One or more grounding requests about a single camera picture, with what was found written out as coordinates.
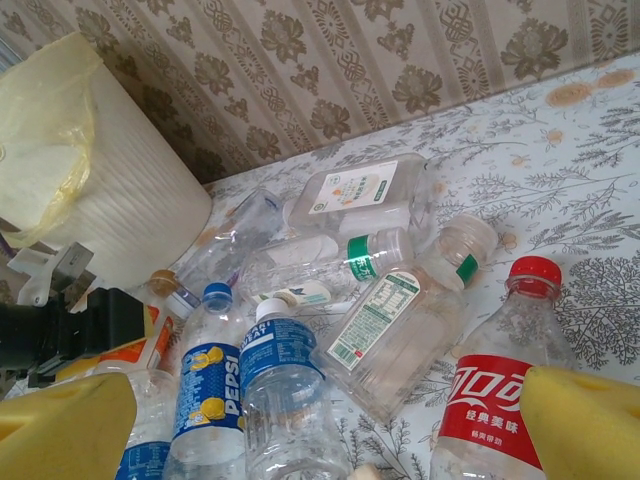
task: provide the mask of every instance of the wall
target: wall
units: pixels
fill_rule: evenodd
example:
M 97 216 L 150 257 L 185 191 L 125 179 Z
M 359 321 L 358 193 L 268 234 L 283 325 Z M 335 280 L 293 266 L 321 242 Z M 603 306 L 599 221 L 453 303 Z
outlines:
M 0 0 L 73 30 L 202 181 L 638 49 L 634 0 Z

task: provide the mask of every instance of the floral tablecloth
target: floral tablecloth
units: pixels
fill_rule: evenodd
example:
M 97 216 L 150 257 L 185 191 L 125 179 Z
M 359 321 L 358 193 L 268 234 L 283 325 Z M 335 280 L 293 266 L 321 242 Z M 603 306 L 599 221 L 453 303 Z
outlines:
M 466 292 L 465 332 L 501 305 L 515 259 L 549 256 L 562 266 L 556 313 L 581 368 L 640 384 L 639 146 L 635 55 L 215 182 L 215 213 L 200 243 L 257 187 L 288 199 L 316 172 L 417 152 L 435 177 L 434 225 L 468 211 L 499 233 L 494 260 Z M 304 319 L 323 335 L 341 311 Z M 435 363 L 390 425 L 374 423 L 334 389 L 354 466 L 373 461 L 386 478 L 428 477 L 459 350 L 453 345 Z

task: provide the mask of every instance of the plastic bag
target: plastic bag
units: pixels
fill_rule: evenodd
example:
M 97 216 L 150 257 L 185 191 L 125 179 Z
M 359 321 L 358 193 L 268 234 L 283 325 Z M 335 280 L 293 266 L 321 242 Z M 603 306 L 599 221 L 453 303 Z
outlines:
M 0 76 L 0 218 L 20 228 L 1 233 L 12 247 L 60 225 L 89 177 L 101 64 L 73 33 Z

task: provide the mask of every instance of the green bottle label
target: green bottle label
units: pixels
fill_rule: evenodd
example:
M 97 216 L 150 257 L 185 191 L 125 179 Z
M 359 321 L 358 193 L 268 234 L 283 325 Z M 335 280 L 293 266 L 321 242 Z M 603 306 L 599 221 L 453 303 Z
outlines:
M 367 250 L 367 239 L 369 235 L 355 237 L 347 244 L 347 257 L 351 272 L 356 280 L 367 282 L 377 277 L 376 271 L 371 263 L 371 255 Z
M 456 270 L 456 274 L 460 277 L 462 283 L 464 283 L 464 286 L 466 287 L 469 285 L 469 282 L 477 271 L 478 262 L 473 258 L 473 255 L 467 255 L 467 258 L 464 259 L 462 264 Z

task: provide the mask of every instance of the coca-cola bottle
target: coca-cola bottle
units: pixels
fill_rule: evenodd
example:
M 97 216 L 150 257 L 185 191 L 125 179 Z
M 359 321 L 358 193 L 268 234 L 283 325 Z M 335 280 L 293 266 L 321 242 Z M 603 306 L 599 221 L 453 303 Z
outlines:
M 529 367 L 575 367 L 553 312 L 561 283 L 551 260 L 514 262 L 504 305 L 463 344 L 429 480 L 544 480 L 519 400 Z

